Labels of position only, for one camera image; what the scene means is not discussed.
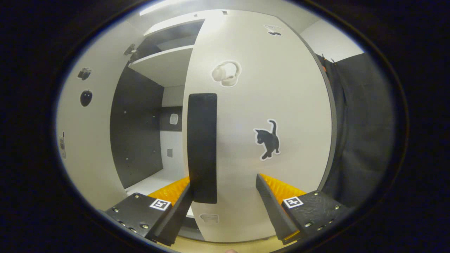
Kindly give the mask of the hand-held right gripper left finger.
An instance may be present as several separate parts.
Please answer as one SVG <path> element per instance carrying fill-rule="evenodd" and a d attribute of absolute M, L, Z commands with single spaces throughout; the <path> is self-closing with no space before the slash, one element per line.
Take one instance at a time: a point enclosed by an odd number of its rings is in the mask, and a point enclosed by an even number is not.
<path fill-rule="evenodd" d="M 172 246 L 192 202 L 190 179 L 185 177 L 148 195 L 133 193 L 105 214 L 147 240 Z"/>

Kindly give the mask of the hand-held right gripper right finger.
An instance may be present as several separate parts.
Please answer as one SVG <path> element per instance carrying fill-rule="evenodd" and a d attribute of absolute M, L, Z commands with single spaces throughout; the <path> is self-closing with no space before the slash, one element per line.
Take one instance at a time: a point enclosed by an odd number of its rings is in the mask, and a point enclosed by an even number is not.
<path fill-rule="evenodd" d="M 323 234 L 350 213 L 350 208 L 322 191 L 306 193 L 264 174 L 257 174 L 256 189 L 284 245 Z"/>

